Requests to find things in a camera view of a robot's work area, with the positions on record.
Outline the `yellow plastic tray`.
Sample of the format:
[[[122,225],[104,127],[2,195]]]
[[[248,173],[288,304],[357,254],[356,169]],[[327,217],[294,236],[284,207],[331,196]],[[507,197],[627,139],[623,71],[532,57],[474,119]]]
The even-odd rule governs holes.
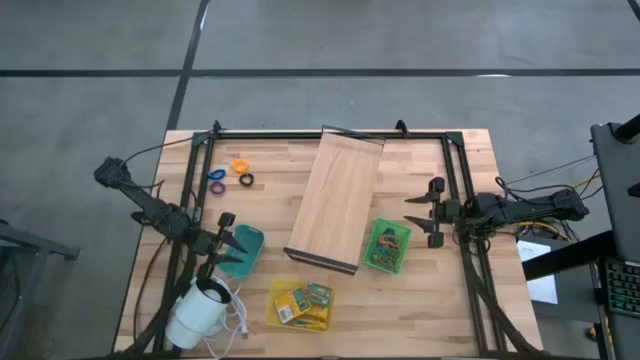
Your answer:
[[[266,315],[265,315],[265,320],[266,323],[269,325],[273,325],[273,326],[281,326],[281,327],[287,327],[287,328],[297,328],[297,329],[302,329],[305,331],[311,331],[311,332],[316,332],[316,333],[327,333],[331,327],[331,316],[332,316],[332,306],[333,306],[333,302],[334,302],[334,291],[333,291],[333,295],[331,298],[331,303],[328,306],[330,308],[329,310],[329,317],[328,317],[328,330],[325,332],[320,332],[320,331],[313,331],[313,330],[308,330],[308,329],[304,329],[304,328],[300,328],[300,327],[295,327],[291,325],[291,322],[287,323],[287,324],[283,324],[278,317],[276,308],[274,306],[274,301],[277,297],[295,289],[298,287],[302,287],[306,290],[306,285],[309,281],[307,282],[303,282],[303,281],[297,281],[297,280],[284,280],[284,279],[276,279],[273,280],[271,283],[271,289],[269,291],[269,296],[268,296],[268,302],[267,302],[267,307],[266,307]]]

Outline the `green plastic tray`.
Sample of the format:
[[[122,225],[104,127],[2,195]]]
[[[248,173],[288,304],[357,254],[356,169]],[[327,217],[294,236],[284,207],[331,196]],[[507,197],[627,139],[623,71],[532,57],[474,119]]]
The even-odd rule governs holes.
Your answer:
[[[373,225],[362,262],[389,274],[399,274],[411,234],[411,229],[406,226],[378,218]]]

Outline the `wooden riser with black frame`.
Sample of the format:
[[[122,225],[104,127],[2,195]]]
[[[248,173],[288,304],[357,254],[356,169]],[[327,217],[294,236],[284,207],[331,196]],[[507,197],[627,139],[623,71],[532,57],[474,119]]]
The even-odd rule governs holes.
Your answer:
[[[293,260],[353,275],[358,270],[386,139],[325,125],[290,240]]]

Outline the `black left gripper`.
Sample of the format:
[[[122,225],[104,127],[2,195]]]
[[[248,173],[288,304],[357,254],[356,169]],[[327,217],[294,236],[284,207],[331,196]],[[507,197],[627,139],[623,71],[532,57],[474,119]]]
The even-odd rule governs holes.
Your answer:
[[[199,266],[196,273],[197,279],[210,277],[215,266],[220,263],[243,263],[242,259],[228,254],[218,253],[223,245],[227,245],[242,253],[247,252],[245,247],[234,238],[233,233],[228,230],[228,227],[234,223],[235,218],[235,214],[223,212],[218,220],[219,229],[217,233],[212,233],[203,229],[198,230],[198,237],[193,245],[193,252],[196,255],[206,256],[207,259]]]

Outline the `backlit keyboard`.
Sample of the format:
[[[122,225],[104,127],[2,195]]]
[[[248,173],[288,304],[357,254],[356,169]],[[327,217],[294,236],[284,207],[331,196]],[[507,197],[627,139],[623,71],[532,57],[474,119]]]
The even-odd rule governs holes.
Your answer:
[[[607,258],[604,277],[609,310],[640,318],[640,264]]]

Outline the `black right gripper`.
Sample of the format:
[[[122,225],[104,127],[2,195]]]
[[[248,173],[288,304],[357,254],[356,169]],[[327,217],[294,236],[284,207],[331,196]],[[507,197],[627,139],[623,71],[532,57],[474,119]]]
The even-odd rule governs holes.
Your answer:
[[[429,212],[430,219],[414,216],[405,216],[405,219],[418,226],[425,233],[429,233],[427,244],[429,248],[441,248],[444,242],[444,234],[440,231],[440,225],[454,225],[461,214],[459,200],[449,199],[442,201],[441,195],[445,190],[445,180],[435,177],[429,182],[429,191],[420,197],[406,199],[407,203],[430,203],[432,209]]]

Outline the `black aluminium table frame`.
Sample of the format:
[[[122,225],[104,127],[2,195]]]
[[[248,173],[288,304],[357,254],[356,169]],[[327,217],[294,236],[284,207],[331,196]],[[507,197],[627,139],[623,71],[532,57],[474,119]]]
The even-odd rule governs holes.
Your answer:
[[[368,222],[378,218],[406,224],[405,216],[424,216],[424,205],[406,199],[422,195],[435,176],[460,173],[466,157],[473,185],[494,189],[496,161],[486,130],[378,130],[386,139],[379,162]],[[321,134],[307,131],[222,132],[214,142],[212,164],[229,168],[248,162],[255,182],[244,187],[229,174],[223,195],[208,195],[202,224],[214,228],[219,215],[232,212],[240,224],[264,233],[265,245],[245,279],[236,279],[247,311],[246,334],[225,328],[188,351],[191,358],[229,355],[285,357],[440,357],[474,356],[469,297],[459,248],[446,242],[431,249],[414,229],[401,272],[387,274],[360,265],[353,275],[290,259],[284,252],[312,168]],[[331,327],[307,332],[266,323],[271,283],[276,279],[313,281],[334,290]]]

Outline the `white paper sheet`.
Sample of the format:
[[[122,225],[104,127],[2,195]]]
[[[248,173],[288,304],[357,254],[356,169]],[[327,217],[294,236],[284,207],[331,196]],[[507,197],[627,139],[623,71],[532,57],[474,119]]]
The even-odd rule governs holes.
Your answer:
[[[517,242],[518,253],[522,262],[531,260],[551,251],[549,245],[537,244],[524,240]],[[557,289],[554,275],[548,275],[535,280],[528,280],[527,287],[532,301],[548,304],[558,304]]]

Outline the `white spot lamp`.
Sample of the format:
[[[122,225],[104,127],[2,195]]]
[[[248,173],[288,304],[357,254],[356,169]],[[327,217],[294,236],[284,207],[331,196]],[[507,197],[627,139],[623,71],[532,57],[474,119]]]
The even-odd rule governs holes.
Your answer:
[[[178,348],[193,349],[202,338],[223,329],[231,300],[231,292],[223,282],[193,279],[166,326],[167,339]]]

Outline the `black desk beam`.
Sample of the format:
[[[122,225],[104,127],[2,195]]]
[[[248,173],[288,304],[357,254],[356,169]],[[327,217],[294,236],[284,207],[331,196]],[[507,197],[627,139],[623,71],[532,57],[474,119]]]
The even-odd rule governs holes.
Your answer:
[[[535,280],[568,269],[597,262],[600,258],[617,254],[612,230],[583,241],[553,250],[522,263],[525,278]]]

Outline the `hair ties pile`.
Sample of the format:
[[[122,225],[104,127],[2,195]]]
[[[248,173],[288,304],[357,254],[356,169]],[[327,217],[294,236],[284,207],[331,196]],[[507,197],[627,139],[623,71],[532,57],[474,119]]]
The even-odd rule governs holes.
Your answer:
[[[396,273],[397,272],[397,254],[394,252],[388,252],[384,249],[376,250],[371,255],[371,261],[389,272]]]

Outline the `grey metal stand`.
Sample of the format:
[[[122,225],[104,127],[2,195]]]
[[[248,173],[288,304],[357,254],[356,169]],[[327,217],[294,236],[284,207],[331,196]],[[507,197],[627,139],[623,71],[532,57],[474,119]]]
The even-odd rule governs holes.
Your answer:
[[[0,325],[0,360],[10,360],[23,333],[48,257],[57,254],[65,261],[75,261],[80,249],[19,230],[4,220],[0,220],[0,248],[7,250],[0,259],[5,258],[9,263],[17,263],[15,255],[19,252],[30,253],[34,257],[32,269],[24,282],[20,280],[18,270],[14,270],[16,297]]]

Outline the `teal plastic tray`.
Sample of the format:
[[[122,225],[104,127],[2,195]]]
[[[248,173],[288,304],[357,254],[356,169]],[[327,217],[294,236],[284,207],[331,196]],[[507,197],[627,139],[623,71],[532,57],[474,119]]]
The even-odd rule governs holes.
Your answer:
[[[229,247],[226,255],[241,259],[242,262],[223,262],[218,268],[229,277],[247,278],[264,248],[265,237],[260,230],[244,224],[235,227],[233,236],[245,248],[246,253]]]

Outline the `large yellow crayon box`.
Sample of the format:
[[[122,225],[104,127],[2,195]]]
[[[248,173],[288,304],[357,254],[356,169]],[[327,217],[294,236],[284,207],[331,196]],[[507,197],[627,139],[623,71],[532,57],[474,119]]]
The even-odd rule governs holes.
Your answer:
[[[274,301],[279,320],[287,324],[311,309],[311,302],[306,290],[302,287],[295,288]]]

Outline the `green crayon box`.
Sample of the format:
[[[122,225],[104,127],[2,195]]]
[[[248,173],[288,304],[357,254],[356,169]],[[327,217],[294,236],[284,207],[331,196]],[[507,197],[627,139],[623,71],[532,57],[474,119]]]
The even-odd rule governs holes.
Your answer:
[[[333,289],[314,282],[308,282],[306,293],[313,305],[328,307],[331,303]]]

